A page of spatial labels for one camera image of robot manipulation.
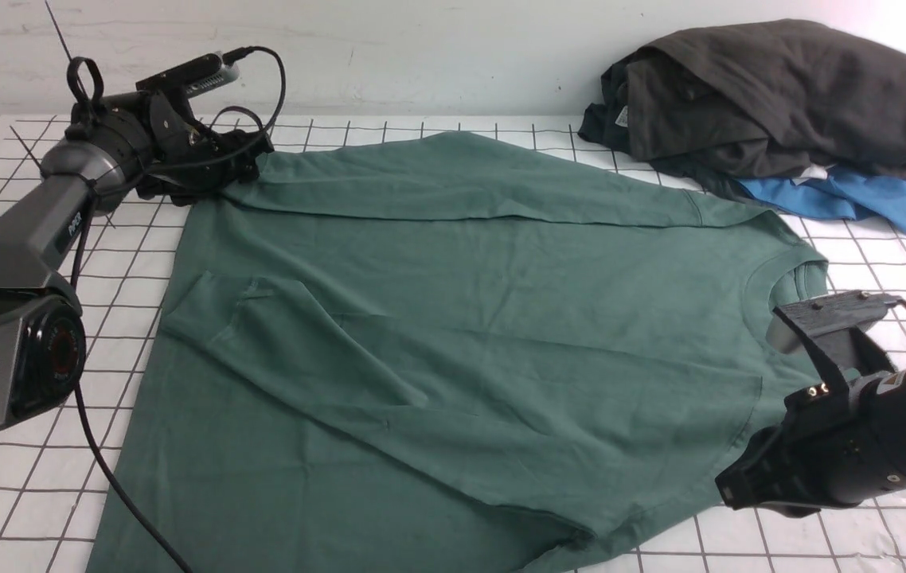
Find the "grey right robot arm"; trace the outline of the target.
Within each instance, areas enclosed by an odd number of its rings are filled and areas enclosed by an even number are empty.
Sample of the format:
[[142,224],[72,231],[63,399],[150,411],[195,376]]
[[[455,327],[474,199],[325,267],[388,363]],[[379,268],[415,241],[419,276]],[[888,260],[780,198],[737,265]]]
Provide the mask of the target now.
[[802,518],[906,490],[906,369],[800,389],[784,405],[716,477],[724,505]]

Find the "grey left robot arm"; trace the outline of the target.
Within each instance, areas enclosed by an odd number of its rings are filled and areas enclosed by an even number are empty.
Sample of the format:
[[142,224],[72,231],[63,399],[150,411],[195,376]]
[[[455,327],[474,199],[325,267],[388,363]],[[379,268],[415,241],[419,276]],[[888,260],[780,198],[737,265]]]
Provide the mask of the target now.
[[68,254],[83,254],[93,217],[127,193],[192,202],[256,177],[271,152],[265,126],[216,133],[159,92],[76,95],[41,182],[0,215],[0,431],[63,405],[86,360]]

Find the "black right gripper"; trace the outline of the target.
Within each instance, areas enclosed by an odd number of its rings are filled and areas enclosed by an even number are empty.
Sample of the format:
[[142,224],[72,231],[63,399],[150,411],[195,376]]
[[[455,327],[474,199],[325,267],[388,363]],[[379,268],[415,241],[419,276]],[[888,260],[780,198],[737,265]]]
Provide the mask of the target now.
[[856,508],[868,497],[861,429],[867,382],[818,382],[784,399],[782,421],[757,431],[715,479],[732,510],[766,509],[803,518]]

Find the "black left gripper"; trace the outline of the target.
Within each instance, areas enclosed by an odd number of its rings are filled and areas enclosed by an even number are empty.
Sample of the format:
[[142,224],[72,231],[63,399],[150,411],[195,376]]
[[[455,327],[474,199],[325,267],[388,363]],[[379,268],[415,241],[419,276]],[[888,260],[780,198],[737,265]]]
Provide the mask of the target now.
[[140,199],[166,198],[175,206],[191,206],[260,177],[259,159],[272,152],[263,124],[257,123],[256,131],[217,133],[179,112],[177,101],[167,94],[140,94],[145,97],[143,126],[152,137],[152,163],[137,185]]

